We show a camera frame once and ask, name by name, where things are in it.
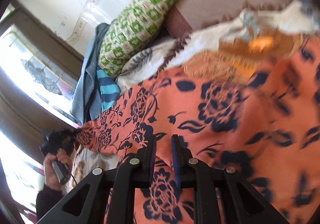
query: green patterned pillow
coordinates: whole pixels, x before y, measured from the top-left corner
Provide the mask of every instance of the green patterned pillow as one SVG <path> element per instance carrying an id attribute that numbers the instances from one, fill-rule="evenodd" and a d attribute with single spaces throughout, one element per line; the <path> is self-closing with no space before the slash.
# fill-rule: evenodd
<path id="1" fill-rule="evenodd" d="M 132 0 L 106 33 L 99 66 L 115 79 L 124 64 L 141 51 L 158 31 L 176 0 Z"/>

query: black handheld device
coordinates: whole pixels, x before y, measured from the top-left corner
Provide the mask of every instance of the black handheld device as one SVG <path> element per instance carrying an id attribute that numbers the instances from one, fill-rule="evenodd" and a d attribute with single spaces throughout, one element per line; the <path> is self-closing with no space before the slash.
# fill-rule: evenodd
<path id="1" fill-rule="evenodd" d="M 75 132 L 70 130 L 45 132 L 43 134 L 44 143 L 40 145 L 43 156 L 46 156 L 47 153 L 56 155 L 60 148 L 66 150 L 67 154 L 71 152 L 73 149 L 73 141 L 75 140 L 74 135 Z M 68 166 L 55 160 L 52 162 L 52 168 L 61 185 L 70 179 L 71 173 L 68 170 Z"/>

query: window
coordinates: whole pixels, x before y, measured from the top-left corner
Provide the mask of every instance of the window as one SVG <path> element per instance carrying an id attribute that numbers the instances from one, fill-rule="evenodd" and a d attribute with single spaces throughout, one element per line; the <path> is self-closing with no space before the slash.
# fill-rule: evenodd
<path id="1" fill-rule="evenodd" d="M 36 212 L 36 197 L 44 185 L 43 166 L 0 132 L 0 157 L 12 198 Z"/>
<path id="2" fill-rule="evenodd" d="M 76 81 L 50 61 L 14 25 L 0 37 L 0 66 L 34 101 L 77 127 L 70 114 Z"/>
<path id="3" fill-rule="evenodd" d="M 82 57 L 19 4 L 9 5 L 0 22 L 0 67 L 29 97 L 78 128 L 70 114 Z"/>
<path id="4" fill-rule="evenodd" d="M 1 23 L 2 20 L 4 20 L 14 10 L 15 10 L 15 8 L 13 7 L 13 5 L 9 4 L 9 6 L 6 8 L 2 18 L 0 19 L 0 23 Z"/>

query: white fabric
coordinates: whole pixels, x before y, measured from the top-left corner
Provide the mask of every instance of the white fabric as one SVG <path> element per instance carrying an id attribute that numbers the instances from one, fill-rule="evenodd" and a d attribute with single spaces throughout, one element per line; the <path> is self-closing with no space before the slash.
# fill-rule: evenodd
<path id="1" fill-rule="evenodd" d="M 314 8 L 295 0 L 283 11 L 258 11 L 257 17 L 263 19 L 272 28 L 279 28 L 287 34 L 315 34 L 319 33 L 320 25 L 318 16 L 314 16 Z M 182 65 L 193 55 L 203 50 L 217 51 L 219 48 L 219 39 L 230 32 L 233 28 L 243 26 L 244 17 L 252 13 L 244 9 L 241 14 L 233 21 L 224 22 L 203 30 L 193 32 L 190 39 L 187 39 L 187 45 L 184 50 L 176 55 L 165 70 Z M 235 36 L 230 36 L 228 40 L 232 41 Z M 163 64 L 164 58 L 174 46 L 175 40 L 162 43 L 150 49 L 143 50 L 133 56 L 123 67 L 122 73 L 116 79 L 116 84 L 122 91 L 128 90 L 131 86 L 149 78 L 158 71 Z"/>
<path id="2" fill-rule="evenodd" d="M 72 164 L 72 175 L 74 176 L 77 183 L 82 181 L 94 168 L 103 168 L 104 170 L 110 170 L 116 168 L 118 164 L 118 155 L 109 155 L 105 153 L 93 152 L 87 148 L 83 148 L 82 145 L 78 150 L 71 156 L 73 161 Z M 83 168 L 79 170 L 79 163 L 83 163 Z M 75 187 L 75 182 L 71 177 L 69 181 L 64 185 L 63 193 L 67 194 Z"/>

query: silver screw head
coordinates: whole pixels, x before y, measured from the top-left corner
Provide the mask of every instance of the silver screw head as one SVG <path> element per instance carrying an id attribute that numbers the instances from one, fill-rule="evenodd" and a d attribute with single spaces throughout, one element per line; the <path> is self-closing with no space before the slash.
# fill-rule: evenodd
<path id="1" fill-rule="evenodd" d="M 101 169 L 101 168 L 94 168 L 94 169 L 92 170 L 92 173 L 93 173 L 94 175 L 100 175 L 100 174 L 102 173 L 102 169 Z"/>
<path id="2" fill-rule="evenodd" d="M 132 165 L 137 165 L 138 163 L 140 163 L 140 160 L 138 158 L 132 158 L 130 160 L 130 164 Z"/>
<path id="3" fill-rule="evenodd" d="M 189 164 L 191 164 L 191 165 L 196 165 L 196 164 L 198 163 L 198 159 L 196 159 L 196 158 L 190 158 L 188 162 L 189 162 Z"/>
<path id="4" fill-rule="evenodd" d="M 236 169 L 234 167 L 227 167 L 226 171 L 227 171 L 227 173 L 235 173 Z"/>

